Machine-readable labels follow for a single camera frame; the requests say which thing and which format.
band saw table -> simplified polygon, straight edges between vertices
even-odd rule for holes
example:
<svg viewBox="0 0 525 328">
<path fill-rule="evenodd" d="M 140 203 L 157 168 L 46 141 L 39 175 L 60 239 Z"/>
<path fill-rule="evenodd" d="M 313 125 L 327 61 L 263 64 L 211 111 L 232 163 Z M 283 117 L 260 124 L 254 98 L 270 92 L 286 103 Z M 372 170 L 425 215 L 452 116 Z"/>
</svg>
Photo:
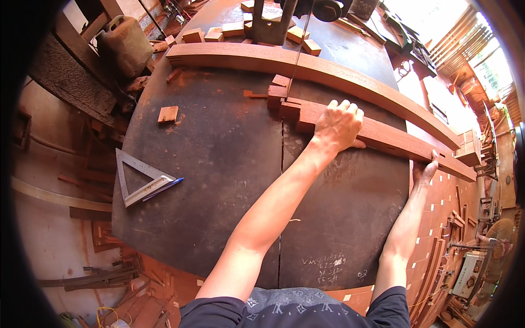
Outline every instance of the band saw table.
<svg viewBox="0 0 525 328">
<path fill-rule="evenodd" d="M 243 20 L 238 3 L 210 1 L 183 32 Z M 302 27 L 306 17 L 293 19 Z M 375 39 L 315 17 L 308 31 L 322 48 L 320 57 L 397 90 L 386 50 Z M 287 40 L 283 47 L 299 46 Z M 112 230 L 137 251 L 206 277 L 243 214 L 293 163 L 310 137 L 271 118 L 265 99 L 243 96 L 243 89 L 266 93 L 273 75 L 185 68 L 166 83 L 171 72 L 163 57 L 140 97 L 122 150 L 185 180 L 128 208 L 117 182 Z M 320 84 L 295 80 L 290 96 L 325 104 L 348 99 L 366 116 L 406 131 L 406 122 L 392 113 Z M 160 108 L 173 105 L 179 106 L 177 124 L 157 123 Z M 124 172 L 130 192 L 151 180 L 126 166 Z M 386 236 L 408 198 L 409 174 L 408 160 L 373 149 L 340 153 L 266 254 L 257 286 L 337 290 L 374 284 Z"/>
</svg>

hand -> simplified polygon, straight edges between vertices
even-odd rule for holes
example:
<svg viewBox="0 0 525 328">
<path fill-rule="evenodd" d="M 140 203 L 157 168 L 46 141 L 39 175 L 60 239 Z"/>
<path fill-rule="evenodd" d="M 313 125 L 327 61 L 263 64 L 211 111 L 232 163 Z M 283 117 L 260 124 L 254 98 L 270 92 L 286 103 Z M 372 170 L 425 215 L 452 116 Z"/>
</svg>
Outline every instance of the hand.
<svg viewBox="0 0 525 328">
<path fill-rule="evenodd" d="M 428 165 L 414 162 L 412 169 L 412 177 L 414 178 L 414 186 L 417 184 L 430 184 L 430 180 L 434 177 L 437 170 L 438 155 L 436 150 L 432 150 L 432 162 Z"/>
<path fill-rule="evenodd" d="M 349 147 L 365 148 L 363 141 L 355 139 L 363 124 L 363 115 L 363 111 L 348 100 L 339 106 L 332 100 L 319 117 L 313 137 L 336 154 Z"/>
</svg>

forearm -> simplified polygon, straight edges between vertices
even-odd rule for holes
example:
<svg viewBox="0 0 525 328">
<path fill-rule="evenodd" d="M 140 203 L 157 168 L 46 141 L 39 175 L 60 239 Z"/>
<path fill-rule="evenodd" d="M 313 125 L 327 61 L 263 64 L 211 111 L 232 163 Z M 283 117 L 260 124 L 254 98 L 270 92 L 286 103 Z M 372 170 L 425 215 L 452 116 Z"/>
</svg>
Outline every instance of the forearm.
<svg viewBox="0 0 525 328">
<path fill-rule="evenodd" d="M 414 185 L 405 207 L 388 234 L 381 254 L 382 257 L 396 256 L 404 261 L 408 261 L 416 244 L 417 232 L 419 231 L 427 194 L 427 183 Z"/>
<path fill-rule="evenodd" d="M 284 230 L 310 186 L 336 154 L 314 137 L 297 160 L 248 210 L 228 244 L 265 253 Z"/>
</svg>

blue pen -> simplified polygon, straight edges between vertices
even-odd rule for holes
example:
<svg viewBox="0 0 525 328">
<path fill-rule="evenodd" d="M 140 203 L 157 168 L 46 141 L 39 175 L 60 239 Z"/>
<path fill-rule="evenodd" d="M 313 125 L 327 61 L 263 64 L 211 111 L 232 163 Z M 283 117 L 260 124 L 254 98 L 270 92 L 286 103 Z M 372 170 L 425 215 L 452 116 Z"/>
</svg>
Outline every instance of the blue pen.
<svg viewBox="0 0 525 328">
<path fill-rule="evenodd" d="M 164 187 L 160 188 L 159 190 L 157 190 L 156 192 L 154 192 L 153 194 L 149 195 L 148 197 L 144 198 L 142 201 L 145 202 L 146 200 L 158 195 L 161 191 L 164 191 L 174 185 L 176 185 L 177 183 L 179 183 L 180 181 L 184 180 L 184 178 L 178 178 L 177 180 L 173 180 L 171 181 L 169 184 L 165 185 Z"/>
</svg>

plastic jug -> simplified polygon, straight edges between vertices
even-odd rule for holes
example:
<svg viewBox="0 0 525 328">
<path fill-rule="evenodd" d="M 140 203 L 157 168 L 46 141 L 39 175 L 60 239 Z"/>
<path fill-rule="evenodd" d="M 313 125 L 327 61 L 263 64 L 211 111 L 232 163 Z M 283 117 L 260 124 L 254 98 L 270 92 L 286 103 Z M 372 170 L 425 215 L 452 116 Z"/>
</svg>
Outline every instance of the plastic jug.
<svg viewBox="0 0 525 328">
<path fill-rule="evenodd" d="M 153 54 L 153 47 L 133 17 L 115 17 L 96 39 L 100 58 L 124 78 L 139 76 Z"/>
</svg>

